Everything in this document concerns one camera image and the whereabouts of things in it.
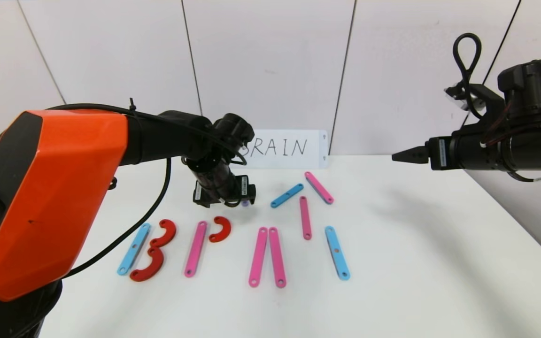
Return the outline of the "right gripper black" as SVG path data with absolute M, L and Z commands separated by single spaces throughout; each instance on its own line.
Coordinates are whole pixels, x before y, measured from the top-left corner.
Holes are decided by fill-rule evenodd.
M 392 154 L 394 162 L 429 163 L 433 170 L 498 170 L 499 146 L 481 147 L 481 135 L 435 137 L 424 145 Z

